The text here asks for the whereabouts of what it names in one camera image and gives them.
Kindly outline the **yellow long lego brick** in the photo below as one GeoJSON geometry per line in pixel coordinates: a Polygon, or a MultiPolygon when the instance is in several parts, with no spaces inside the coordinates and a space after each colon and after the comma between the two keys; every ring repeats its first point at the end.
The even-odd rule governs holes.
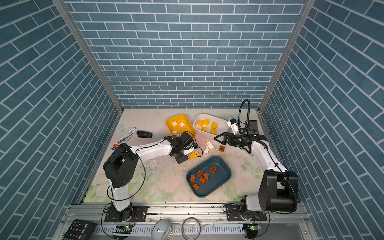
{"type": "Polygon", "coordinates": [[[189,159],[195,159],[195,158],[198,158],[200,157],[199,153],[191,153],[189,154],[189,159]]]}

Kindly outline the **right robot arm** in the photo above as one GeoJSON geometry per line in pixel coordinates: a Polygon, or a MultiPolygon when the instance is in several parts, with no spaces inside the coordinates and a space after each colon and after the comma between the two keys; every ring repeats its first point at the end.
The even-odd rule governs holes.
{"type": "Polygon", "coordinates": [[[287,215],[298,207],[299,178],[287,170],[270,151],[264,135],[235,135],[224,132],[214,137],[221,145],[238,147],[261,163],[263,173],[258,193],[242,200],[242,211],[272,211],[287,215]]]}

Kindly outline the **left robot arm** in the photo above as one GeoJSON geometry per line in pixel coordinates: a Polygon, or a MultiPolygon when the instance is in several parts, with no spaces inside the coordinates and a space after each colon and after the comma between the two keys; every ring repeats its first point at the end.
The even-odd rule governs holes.
{"type": "Polygon", "coordinates": [[[178,137],[164,137],[164,139],[140,146],[120,144],[103,165],[105,176],[110,182],[111,189],[107,197],[112,201],[116,211],[124,212],[132,206],[128,183],[132,180],[138,163],[157,157],[174,157],[178,164],[189,159],[188,154],[198,148],[195,137],[186,131],[178,137]]]}

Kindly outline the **brown lego top small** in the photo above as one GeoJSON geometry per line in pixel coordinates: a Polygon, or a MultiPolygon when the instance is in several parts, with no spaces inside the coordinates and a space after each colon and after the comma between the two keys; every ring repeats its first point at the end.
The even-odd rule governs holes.
{"type": "Polygon", "coordinates": [[[211,166],[210,172],[214,174],[216,171],[217,171],[217,168],[214,166],[211,166]]]}

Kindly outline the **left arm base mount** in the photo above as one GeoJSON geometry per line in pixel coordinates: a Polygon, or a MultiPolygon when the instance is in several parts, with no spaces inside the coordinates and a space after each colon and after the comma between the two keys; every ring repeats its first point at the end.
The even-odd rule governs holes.
{"type": "Polygon", "coordinates": [[[103,211],[106,223],[144,222],[148,213],[148,206],[129,206],[119,212],[112,205],[103,211]]]}

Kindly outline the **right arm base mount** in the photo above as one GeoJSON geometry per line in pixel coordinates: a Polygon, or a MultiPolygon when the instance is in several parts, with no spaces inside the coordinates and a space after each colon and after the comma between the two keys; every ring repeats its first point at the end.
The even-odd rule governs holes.
{"type": "Polygon", "coordinates": [[[263,211],[249,211],[244,206],[229,203],[222,206],[227,221],[239,222],[239,221],[266,221],[267,216],[263,211]]]}

